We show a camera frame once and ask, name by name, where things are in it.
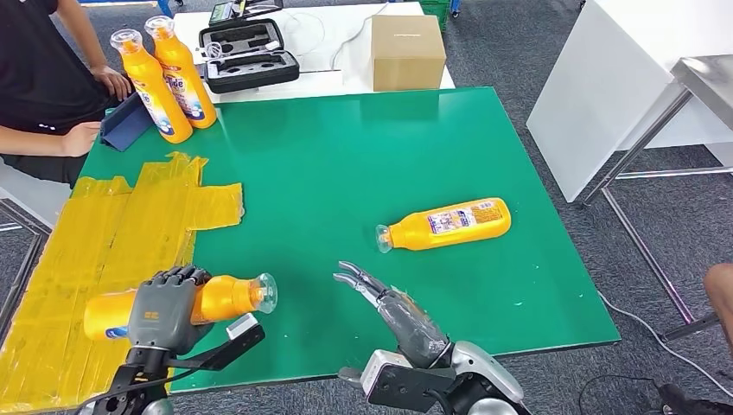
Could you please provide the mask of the person's left hand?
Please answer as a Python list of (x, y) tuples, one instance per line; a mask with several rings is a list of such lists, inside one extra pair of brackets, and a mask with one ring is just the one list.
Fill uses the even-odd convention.
[(118, 71), (104, 65), (90, 67), (93, 78), (103, 84), (111, 96), (119, 101), (125, 100), (133, 93), (131, 83)]

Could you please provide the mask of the person's right hand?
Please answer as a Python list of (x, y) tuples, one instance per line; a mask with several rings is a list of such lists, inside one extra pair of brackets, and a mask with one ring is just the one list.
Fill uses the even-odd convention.
[(61, 139), (61, 154), (78, 157), (87, 154), (99, 134), (100, 122), (83, 122), (72, 127)]

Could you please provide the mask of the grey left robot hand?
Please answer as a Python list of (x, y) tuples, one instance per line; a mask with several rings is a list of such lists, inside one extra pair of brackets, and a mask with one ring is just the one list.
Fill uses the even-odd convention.
[(196, 294), (210, 279), (205, 269), (186, 265), (159, 271), (141, 283), (127, 325), (132, 346), (189, 353), (213, 328), (212, 323), (191, 323)]

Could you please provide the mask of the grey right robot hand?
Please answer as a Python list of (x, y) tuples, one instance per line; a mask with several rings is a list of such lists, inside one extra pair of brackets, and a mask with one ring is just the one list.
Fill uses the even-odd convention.
[(348, 284), (377, 310), (394, 334), (399, 352), (417, 368), (443, 367), (449, 337), (408, 294), (387, 286), (354, 263), (340, 261), (336, 281)]

